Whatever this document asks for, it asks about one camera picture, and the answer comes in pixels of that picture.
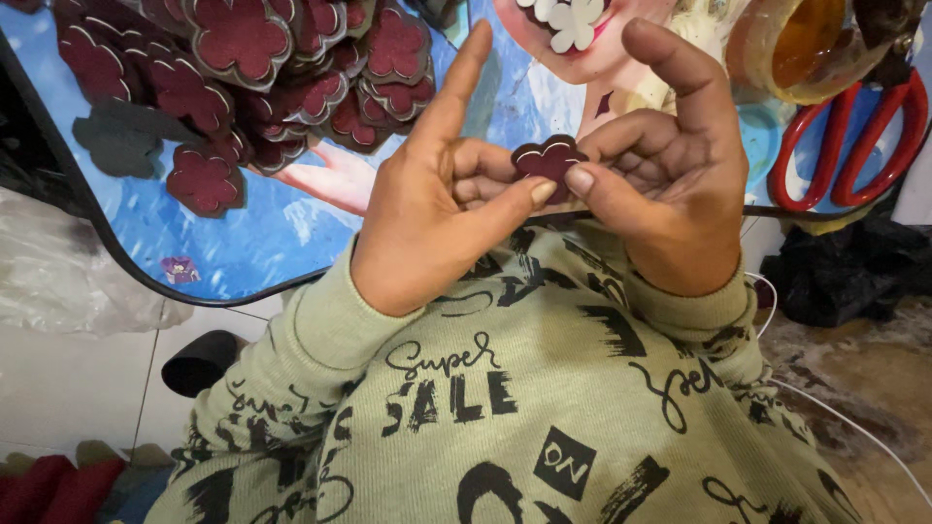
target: white cable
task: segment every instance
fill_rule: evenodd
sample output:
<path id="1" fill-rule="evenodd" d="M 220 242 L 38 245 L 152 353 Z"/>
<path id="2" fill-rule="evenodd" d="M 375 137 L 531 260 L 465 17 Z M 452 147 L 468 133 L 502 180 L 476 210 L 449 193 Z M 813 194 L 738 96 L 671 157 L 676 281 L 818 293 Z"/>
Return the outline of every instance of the white cable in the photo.
<path id="1" fill-rule="evenodd" d="M 763 327 L 761 328 L 761 331 L 758 333 L 758 340 L 760 340 L 760 339 L 761 339 L 761 336 L 763 335 L 763 332 L 766 331 L 766 330 L 767 330 L 767 326 L 770 325 L 770 321 L 772 321 L 772 320 L 774 319 L 774 313 L 776 312 L 776 288 L 774 287 L 774 285 L 773 285 L 769 280 L 765 279 L 763 276 L 761 276 L 761 275 L 759 275 L 759 274 L 756 274 L 756 273 L 746 273 L 746 275 L 749 276 L 749 277 L 753 277 L 753 278 L 755 278 L 755 279 L 757 279 L 757 280 L 759 280 L 759 281 L 764 281 L 764 282 L 766 282 L 767 285 L 770 286 L 770 289 L 773 290 L 773 292 L 774 292 L 774 308 L 771 309 L 771 311 L 770 311 L 770 316 L 767 317 L 767 322 L 764 323 Z M 916 476 L 912 474 L 912 471 L 910 471 L 910 468 L 907 467 L 907 466 L 906 466 L 906 463 L 904 463 L 904 462 L 897 456 L 897 454 L 893 452 L 893 449 L 888 448 L 887 445 L 884 444 L 883 442 L 881 442 L 879 438 L 877 438 L 876 436 L 870 434 L 870 432 L 869 432 L 868 430 L 866 430 L 866 429 L 862 428 L 861 426 L 855 424 L 853 421 L 851 421 L 850 419 L 848 419 L 847 417 L 845 417 L 844 415 L 842 415 L 841 413 L 839 413 L 838 411 L 836 411 L 835 409 L 833 409 L 832 407 L 830 407 L 829 405 L 827 405 L 826 403 L 824 403 L 824 402 L 822 402 L 821 400 L 819 400 L 819 399 L 813 397 L 811 394 L 809 394 L 809 393 L 807 393 L 807 392 L 805 392 L 805 391 L 803 391 L 803 390 L 800 390 L 800 389 L 798 389 L 798 388 L 795 388 L 795 387 L 793 387 L 793 386 L 790 386 L 789 384 L 786 384 L 786 383 L 784 383 L 784 382 L 781 382 L 781 381 L 779 381 L 779 380 L 777 380 L 777 379 L 770 379 L 770 381 L 771 381 L 772 383 L 774 383 L 774 384 L 776 384 L 776 385 L 782 387 L 782 388 L 786 388 L 786 389 L 791 390 L 791 391 L 793 391 L 793 392 L 799 393 L 799 394 L 801 394 L 802 396 L 808 398 L 809 400 L 815 402 L 816 404 L 818 404 L 819 406 L 821 406 L 823 409 L 827 410 L 827 411 L 828 411 L 829 413 L 831 413 L 832 415 L 838 417 L 838 418 L 841 419 L 842 421 L 847 422 L 849 425 L 851 425 L 851 427 L 853 427 L 853 428 L 855 428 L 856 430 L 860 431 L 860 432 L 861 432 L 862 434 L 864 434 L 867 438 L 869 438 L 870 440 L 872 440 L 874 444 L 876 444 L 877 446 L 880 446 L 880 448 L 881 448 L 887 455 L 889 455 L 891 459 L 893 459 L 894 461 L 896 461 L 897 464 L 899 464 L 899 467 L 903 468 L 903 471 L 906 472 L 906 475 L 910 478 L 910 480 L 912 481 L 912 484 L 916 487 L 917 490 L 919 490 L 919 493 L 920 493 L 920 494 L 923 496 L 923 498 L 925 499 L 925 503 L 927 503 L 927 504 L 929 505 L 929 507 L 932 508 L 932 499 L 929 498 L 928 493 L 925 492 L 925 490 L 923 489 L 922 484 L 920 484 L 920 483 L 919 483 L 919 480 L 916 479 Z"/>
<path id="2" fill-rule="evenodd" d="M 767 285 L 770 286 L 770 289 L 774 292 L 774 306 L 770 309 L 770 316 L 767 317 L 767 322 L 764 323 L 763 327 L 761 328 L 761 331 L 758 332 L 758 339 L 760 339 L 761 335 L 763 335 L 763 332 L 767 330 L 767 326 L 770 325 L 770 321 L 774 319 L 774 313 L 776 313 L 776 288 L 769 280 L 765 279 L 763 275 L 759 275 L 757 273 L 748 273 L 746 271 L 745 271 L 745 274 L 759 281 L 764 281 L 765 283 L 767 283 Z"/>
<path id="3" fill-rule="evenodd" d="M 776 380 L 776 379 L 770 379 L 770 381 L 773 382 L 774 384 L 780 386 L 780 387 L 787 388 L 788 390 L 791 390 L 791 391 L 794 391 L 794 392 L 796 392 L 796 393 L 799 393 L 799 394 L 801 394 L 802 396 L 808 398 L 809 400 L 815 402 L 816 404 L 819 404 L 820 406 L 822 406 L 823 408 L 825 408 L 829 413 L 831 413 L 832 415 L 838 417 L 839 419 L 841 419 L 841 420 L 843 420 L 843 421 L 845 421 L 845 422 L 848 422 L 848 423 L 851 424 L 856 430 L 860 431 L 860 432 L 861 432 L 862 434 L 864 434 L 867 438 L 869 438 L 870 440 L 874 441 L 874 444 L 876 444 L 877 446 L 880 446 L 884 451 L 886 451 L 886 454 L 887 454 L 887 455 L 890 455 L 890 458 L 891 458 L 891 459 L 893 459 L 894 461 L 897 461 L 897 464 L 899 464 L 899 467 L 903 468 L 903 471 L 906 472 L 906 475 L 908 475 L 908 476 L 910 477 L 910 480 L 912 481 L 912 484 L 914 484 L 914 485 L 916 486 L 916 489 L 919 490 L 919 492 L 922 494 L 923 498 L 925 499 L 925 503 L 929 504 L 929 507 L 932 508 L 932 499 L 929 499 L 928 494 L 925 492 L 925 490 L 923 490 L 923 486 L 922 486 L 921 484 L 919 484 L 919 481 L 918 481 L 918 480 L 916 480 L 916 477 L 915 477 L 915 475 L 912 474 L 912 471 L 910 471 L 910 468 L 906 467 L 906 464 L 903 463 L 903 461 L 899 459 L 899 457 L 897 456 L 897 454 L 893 452 L 893 449 L 888 448 L 888 447 L 886 446 L 886 444 L 884 444 L 883 442 L 881 442 L 880 439 L 878 439 L 876 436 L 870 434 L 870 432 L 868 432 L 868 430 L 862 428 L 861 426 L 858 426 L 857 424 L 855 424 L 854 422 L 852 422 L 850 419 L 848 419 L 847 417 L 845 417 L 844 415 L 842 415 L 842 414 L 839 413 L 838 411 L 832 409 L 831 407 L 829 407 L 829 406 L 828 406 L 827 404 L 825 404 L 824 402 L 822 402 L 822 401 L 820 401 L 819 399 L 813 397 L 811 394 L 806 393 L 806 392 L 804 392 L 804 391 L 802 391 L 802 390 L 800 390 L 800 389 L 798 389 L 798 388 L 794 388 L 793 386 L 790 386 L 789 384 L 785 384 L 785 383 L 783 383 L 783 382 L 781 382 L 781 381 L 779 381 L 779 380 Z"/>

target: green sweatshirt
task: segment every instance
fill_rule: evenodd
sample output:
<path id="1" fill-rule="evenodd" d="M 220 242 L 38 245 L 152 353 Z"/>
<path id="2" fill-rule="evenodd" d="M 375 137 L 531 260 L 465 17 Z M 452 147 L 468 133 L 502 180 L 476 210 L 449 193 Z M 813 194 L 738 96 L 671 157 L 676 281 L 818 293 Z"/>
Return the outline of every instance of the green sweatshirt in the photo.
<path id="1" fill-rule="evenodd" d="M 399 319 L 350 256 L 200 393 L 147 523 L 860 521 L 743 269 L 670 296 L 596 226 L 521 228 Z"/>

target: sleeve cuff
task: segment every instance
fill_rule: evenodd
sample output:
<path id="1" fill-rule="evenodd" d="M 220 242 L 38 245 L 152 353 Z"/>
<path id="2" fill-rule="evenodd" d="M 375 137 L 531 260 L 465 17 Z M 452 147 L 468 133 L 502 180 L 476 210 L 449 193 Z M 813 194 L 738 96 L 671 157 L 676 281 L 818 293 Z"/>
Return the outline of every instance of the sleeve cuff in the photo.
<path id="1" fill-rule="evenodd" d="M 424 311 L 395 318 L 372 309 L 350 277 L 355 244 L 353 237 L 327 273 L 295 295 L 286 310 L 294 319 L 298 344 L 315 361 L 336 370 L 366 365 L 386 340 Z"/>
<path id="2" fill-rule="evenodd" d="M 732 324 L 747 310 L 745 260 L 741 255 L 732 279 L 711 295 L 687 298 L 670 295 L 632 273 L 624 292 L 632 310 L 652 323 L 682 329 L 712 329 Z"/>

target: hand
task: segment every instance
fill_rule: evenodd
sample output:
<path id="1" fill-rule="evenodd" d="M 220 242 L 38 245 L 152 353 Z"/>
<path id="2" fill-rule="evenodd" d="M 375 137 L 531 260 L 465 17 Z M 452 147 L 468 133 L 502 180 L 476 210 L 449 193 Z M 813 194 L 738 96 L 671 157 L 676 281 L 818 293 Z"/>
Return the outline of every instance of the hand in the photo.
<path id="1" fill-rule="evenodd" d="M 386 315 L 404 316 L 442 295 L 556 190 L 556 183 L 533 177 L 481 209 L 463 211 L 453 200 L 457 178 L 514 177 L 511 153 L 459 138 L 491 48 L 492 30 L 479 21 L 410 137 L 378 168 L 349 270 L 363 299 Z"/>
<path id="2" fill-rule="evenodd" d="M 741 254 L 747 158 L 728 78 L 701 49 L 642 19 L 624 47 L 677 93 L 677 116 L 638 110 L 580 141 L 592 162 L 567 173 L 570 190 L 625 240 L 649 283 L 704 296 L 734 275 Z"/>

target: floor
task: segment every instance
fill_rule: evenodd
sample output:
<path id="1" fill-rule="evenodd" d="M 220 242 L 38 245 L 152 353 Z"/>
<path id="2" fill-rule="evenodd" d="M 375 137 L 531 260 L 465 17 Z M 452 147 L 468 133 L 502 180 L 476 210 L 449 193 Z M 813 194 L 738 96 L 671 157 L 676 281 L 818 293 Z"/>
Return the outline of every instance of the floor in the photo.
<path id="1" fill-rule="evenodd" d="M 756 271 L 783 243 L 779 223 L 746 219 L 742 243 L 747 270 Z M 101 340 L 0 324 L 0 475 L 23 471 L 48 454 L 64 454 L 78 464 L 105 456 L 168 463 L 166 452 L 180 443 L 193 401 L 164 386 L 162 366 L 213 329 L 257 339 L 281 306 L 281 297 L 273 296 L 229 310 L 195 308 L 189 320 L 173 328 Z M 923 315 L 929 322 L 912 338 L 903 335 L 911 331 L 905 324 L 813 330 L 777 315 L 761 347 L 780 378 L 866 424 L 932 490 L 932 461 L 925 460 L 932 447 L 932 397 L 923 387 L 932 376 L 932 301 L 911 307 L 903 323 Z M 899 337 L 887 340 L 882 334 Z M 858 345 L 852 337 L 871 341 Z M 815 346 L 805 347 L 801 340 L 814 340 Z M 796 355 L 803 349 L 801 359 Z M 811 402 L 793 395 L 786 399 L 816 421 L 825 453 L 866 521 L 930 521 L 932 510 L 923 506 L 909 479 L 870 441 Z"/>

